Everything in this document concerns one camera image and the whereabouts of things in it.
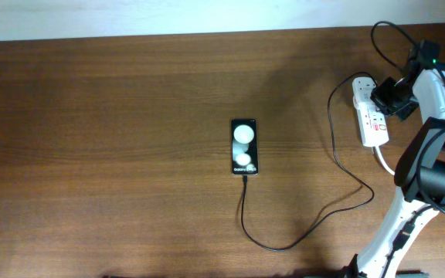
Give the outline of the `white power strip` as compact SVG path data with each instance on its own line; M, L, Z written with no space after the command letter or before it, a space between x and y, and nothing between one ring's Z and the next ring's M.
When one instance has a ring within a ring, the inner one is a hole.
M389 141L387 124L384 114L376 105L366 106L355 103L353 95L353 105L357 111L358 125L364 147L379 147Z

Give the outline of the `black samsung smartphone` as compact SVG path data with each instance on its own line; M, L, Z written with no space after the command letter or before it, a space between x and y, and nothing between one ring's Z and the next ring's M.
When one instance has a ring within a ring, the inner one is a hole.
M255 119L230 121L231 170L234 175L259 173L257 128Z

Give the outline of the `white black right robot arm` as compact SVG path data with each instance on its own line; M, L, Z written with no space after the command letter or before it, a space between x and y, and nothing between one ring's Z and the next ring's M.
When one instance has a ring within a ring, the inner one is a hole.
M419 110L423 125L397 162L393 203L373 240L345 267L346 277L394 277L422 229L445 214L445 64L440 47L423 40L410 50L401 80L354 88L362 133L386 132L369 113L405 120Z

